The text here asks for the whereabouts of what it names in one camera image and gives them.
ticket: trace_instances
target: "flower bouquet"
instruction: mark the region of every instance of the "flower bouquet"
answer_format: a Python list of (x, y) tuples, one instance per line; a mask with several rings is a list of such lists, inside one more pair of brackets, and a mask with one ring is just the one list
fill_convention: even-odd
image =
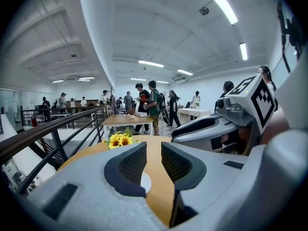
[(118, 148), (120, 146), (125, 146), (129, 144), (140, 143), (139, 140), (133, 142), (132, 133), (129, 129), (125, 130), (124, 134), (120, 134), (120, 132), (112, 135), (110, 139), (107, 141), (103, 139), (103, 143), (107, 144), (109, 150)]

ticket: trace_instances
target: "fluorescent light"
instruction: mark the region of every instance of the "fluorescent light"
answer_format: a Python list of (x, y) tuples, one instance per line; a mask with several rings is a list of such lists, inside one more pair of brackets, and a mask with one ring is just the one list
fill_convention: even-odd
[(157, 80), (156, 82), (158, 83), (164, 83), (164, 84), (168, 84), (169, 82), (166, 82), (166, 81), (160, 81), (160, 80)]
[(181, 70), (181, 69), (179, 69), (178, 72), (181, 72), (181, 73), (186, 74), (186, 75), (193, 75), (192, 73)]
[(241, 51), (242, 51), (243, 60), (245, 61), (245, 60), (248, 59), (246, 44), (241, 43), (240, 48), (241, 48)]
[(165, 66), (165, 65), (162, 65), (162, 64), (151, 63), (151, 62), (147, 62), (147, 61), (144, 61), (144, 60), (139, 60), (138, 63), (140, 63), (140, 64), (148, 64), (148, 65), (152, 65), (152, 66), (156, 66), (156, 67), (163, 67), (163, 66)]
[(95, 77), (82, 77), (82, 78), (78, 78), (78, 79), (95, 79)]
[(136, 78), (131, 78), (131, 80), (140, 80), (140, 81), (146, 81), (146, 79), (136, 79)]
[(58, 82), (62, 82), (64, 81), (63, 79), (59, 79), (59, 80), (55, 80), (55, 81), (52, 81), (52, 83), (58, 83)]
[(237, 18), (227, 0), (214, 0), (214, 1), (219, 5), (219, 7), (225, 13), (226, 17), (228, 18), (231, 24), (237, 22)]

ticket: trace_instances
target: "white ceiling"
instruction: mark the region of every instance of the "white ceiling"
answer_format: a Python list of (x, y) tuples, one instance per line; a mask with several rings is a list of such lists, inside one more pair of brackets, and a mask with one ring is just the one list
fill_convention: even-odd
[[(238, 18), (234, 26), (213, 0), (112, 0), (116, 79), (171, 81), (182, 76), (179, 68), (194, 78), (268, 63), (276, 1), (227, 1)], [(200, 15), (202, 6), (209, 8), (208, 15)], [(101, 78), (102, 68), (88, 57), (61, 0), (28, 0), (5, 39), (9, 57), (48, 81)], [(242, 60), (240, 42), (247, 44), (247, 61)], [(138, 64), (139, 59), (165, 67)]]

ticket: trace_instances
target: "green t-shirt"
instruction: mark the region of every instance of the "green t-shirt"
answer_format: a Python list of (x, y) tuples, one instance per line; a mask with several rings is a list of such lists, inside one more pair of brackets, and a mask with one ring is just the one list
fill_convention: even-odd
[[(150, 101), (151, 102), (158, 102), (158, 96), (159, 96), (159, 94), (157, 92), (151, 91)], [(157, 105), (150, 108), (150, 116), (155, 116), (157, 114), (158, 114)]]

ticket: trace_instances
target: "shorts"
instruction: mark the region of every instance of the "shorts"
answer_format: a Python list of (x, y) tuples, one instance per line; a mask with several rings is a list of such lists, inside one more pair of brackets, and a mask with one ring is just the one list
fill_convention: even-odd
[(150, 118), (152, 118), (154, 120), (153, 121), (153, 128), (158, 127), (158, 117), (159, 117), (159, 114), (157, 114), (157, 115), (150, 115)]

